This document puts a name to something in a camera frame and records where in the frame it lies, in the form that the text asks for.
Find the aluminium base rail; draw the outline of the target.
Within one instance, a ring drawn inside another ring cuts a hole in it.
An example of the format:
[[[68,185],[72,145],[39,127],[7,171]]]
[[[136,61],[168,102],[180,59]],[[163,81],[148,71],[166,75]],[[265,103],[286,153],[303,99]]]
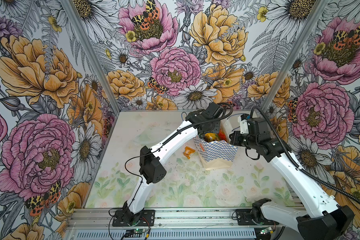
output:
[[[79,209],[68,224],[67,230],[127,230],[154,229],[211,229],[211,228],[280,228],[280,221],[256,225],[252,221],[239,223],[236,207],[232,208],[153,208],[153,224],[138,223],[132,226],[114,227],[115,209]]]

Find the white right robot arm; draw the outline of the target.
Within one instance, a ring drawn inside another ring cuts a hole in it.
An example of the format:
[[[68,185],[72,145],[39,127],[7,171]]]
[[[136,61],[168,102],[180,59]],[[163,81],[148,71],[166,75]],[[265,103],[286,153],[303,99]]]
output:
[[[231,144],[255,150],[283,176],[305,208],[289,208],[264,198],[252,204],[252,221],[282,224],[305,240],[334,240],[345,234],[354,219],[353,211],[348,206],[341,206],[317,180],[305,173],[292,149],[277,131],[269,129],[270,121],[242,114],[238,122],[240,130],[230,134]]]

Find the aluminium corner post left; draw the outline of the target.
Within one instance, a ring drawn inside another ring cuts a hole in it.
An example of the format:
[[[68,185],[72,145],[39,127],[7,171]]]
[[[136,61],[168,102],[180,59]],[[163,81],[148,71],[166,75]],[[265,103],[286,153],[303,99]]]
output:
[[[111,104],[111,107],[116,115],[116,117],[120,114],[120,106],[114,96],[114,93],[110,87],[109,82],[106,79],[106,74],[99,62],[97,54],[93,48],[91,43],[91,39],[87,34],[87,29],[85,28],[84,24],[82,23],[80,16],[75,8],[73,1],[63,1],[62,2],[63,9],[66,11],[68,15],[68,19],[75,30],[75,34],[83,46],[83,49],[86,52],[86,55],[91,63],[91,66],[94,69],[95,74],[97,75],[105,94]]]

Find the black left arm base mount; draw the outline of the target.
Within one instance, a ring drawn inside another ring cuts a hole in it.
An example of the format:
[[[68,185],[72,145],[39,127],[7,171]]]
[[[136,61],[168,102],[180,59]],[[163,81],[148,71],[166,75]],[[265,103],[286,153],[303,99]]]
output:
[[[155,210],[142,210],[133,214],[128,203],[125,202],[121,210],[116,210],[113,215],[113,227],[152,227],[155,222]]]

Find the red snack packet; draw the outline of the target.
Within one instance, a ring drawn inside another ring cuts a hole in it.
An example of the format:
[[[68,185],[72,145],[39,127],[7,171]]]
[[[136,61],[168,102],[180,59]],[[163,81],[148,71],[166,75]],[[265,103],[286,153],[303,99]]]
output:
[[[219,135],[219,139],[220,139],[221,141],[227,142],[227,137],[226,137],[226,134],[224,133],[223,130],[220,130],[219,133],[218,133],[218,135]]]

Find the aluminium corner post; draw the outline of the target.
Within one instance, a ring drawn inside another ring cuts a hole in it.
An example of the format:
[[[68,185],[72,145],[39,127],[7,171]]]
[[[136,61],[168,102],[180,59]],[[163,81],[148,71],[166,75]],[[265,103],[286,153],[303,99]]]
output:
[[[87,34],[87,29],[85,28],[84,24],[82,23],[80,16],[75,8],[73,1],[63,1],[62,2],[63,9],[66,11],[68,15],[68,19],[75,30],[75,34],[83,46],[83,49],[86,52],[86,55],[91,63],[91,66],[94,69],[95,74],[97,75],[105,94],[111,104],[111,107],[116,115],[116,117],[120,114],[120,106],[114,96],[114,93],[110,87],[109,82],[106,79],[106,74],[99,62],[97,54],[93,48],[91,43],[91,39]]]
[[[313,28],[317,26],[317,22],[319,21],[320,16],[324,12],[328,2],[329,1],[327,0],[319,0],[315,2],[311,13],[308,15],[307,21],[303,25],[301,33],[297,35],[296,41],[292,45],[292,48],[289,51],[287,58],[276,77],[276,80],[274,81],[274,84],[270,88],[269,93],[267,94],[261,105],[262,110],[265,110],[274,100],[279,88],[281,87],[282,83],[288,75],[290,67],[296,59],[296,54],[303,47],[310,33],[313,31]]]

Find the aluminium corner post right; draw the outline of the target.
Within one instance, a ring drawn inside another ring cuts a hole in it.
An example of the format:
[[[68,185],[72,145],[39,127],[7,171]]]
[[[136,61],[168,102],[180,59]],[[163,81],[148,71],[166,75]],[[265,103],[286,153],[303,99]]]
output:
[[[315,2],[311,13],[308,15],[307,21],[303,25],[301,33],[297,35],[296,41],[292,45],[292,48],[289,51],[287,58],[276,77],[276,80],[274,81],[274,84],[270,88],[269,93],[267,94],[261,105],[262,110],[265,110],[274,100],[279,88],[281,87],[282,83],[288,75],[290,67],[296,59],[296,54],[303,47],[310,33],[313,31],[313,28],[317,26],[317,22],[319,21],[320,16],[324,12],[328,2],[329,1],[327,0],[319,0]]]

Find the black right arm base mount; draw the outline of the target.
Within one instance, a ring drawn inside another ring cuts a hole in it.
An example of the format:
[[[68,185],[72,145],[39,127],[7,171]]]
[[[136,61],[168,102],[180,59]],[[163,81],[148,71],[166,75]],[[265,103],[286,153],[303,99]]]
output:
[[[275,225],[275,222],[266,219],[261,211],[261,207],[271,201],[264,198],[252,203],[251,209],[236,209],[232,219],[237,220],[239,226]]]

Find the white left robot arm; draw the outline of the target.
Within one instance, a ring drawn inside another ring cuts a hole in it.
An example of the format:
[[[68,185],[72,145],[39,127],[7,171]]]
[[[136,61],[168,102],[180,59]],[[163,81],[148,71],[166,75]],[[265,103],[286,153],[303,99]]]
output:
[[[230,117],[233,106],[228,103],[210,103],[206,109],[188,113],[180,126],[158,144],[140,150],[140,181],[129,200],[123,205],[123,211],[131,215],[139,214],[145,207],[146,200],[155,184],[167,174],[165,165],[180,147],[189,140],[207,133],[218,133],[220,122]]]

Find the small orange candy packet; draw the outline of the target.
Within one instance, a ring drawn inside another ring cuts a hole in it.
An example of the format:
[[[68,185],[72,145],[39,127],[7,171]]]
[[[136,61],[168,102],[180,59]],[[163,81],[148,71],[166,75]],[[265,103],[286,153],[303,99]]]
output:
[[[191,155],[194,154],[195,152],[196,150],[186,146],[183,155],[189,160],[191,158]]]

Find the blue checkered paper bag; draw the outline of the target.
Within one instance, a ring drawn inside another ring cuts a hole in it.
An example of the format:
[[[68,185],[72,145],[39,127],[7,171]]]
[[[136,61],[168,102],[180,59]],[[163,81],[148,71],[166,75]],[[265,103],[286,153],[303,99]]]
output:
[[[222,120],[220,130],[223,130],[226,134],[227,142],[215,141],[207,143],[198,136],[193,138],[205,170],[226,169],[233,165],[238,152],[238,147],[230,144],[229,134],[233,132],[233,129],[229,120]]]

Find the yellow snack bag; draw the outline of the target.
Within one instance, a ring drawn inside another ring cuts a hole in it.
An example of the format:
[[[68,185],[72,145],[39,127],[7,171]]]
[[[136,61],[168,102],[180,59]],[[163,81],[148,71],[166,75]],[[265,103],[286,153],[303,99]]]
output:
[[[210,142],[215,142],[215,141],[220,141],[220,137],[218,134],[215,133],[207,133],[204,135],[204,141],[206,141],[207,143]]]

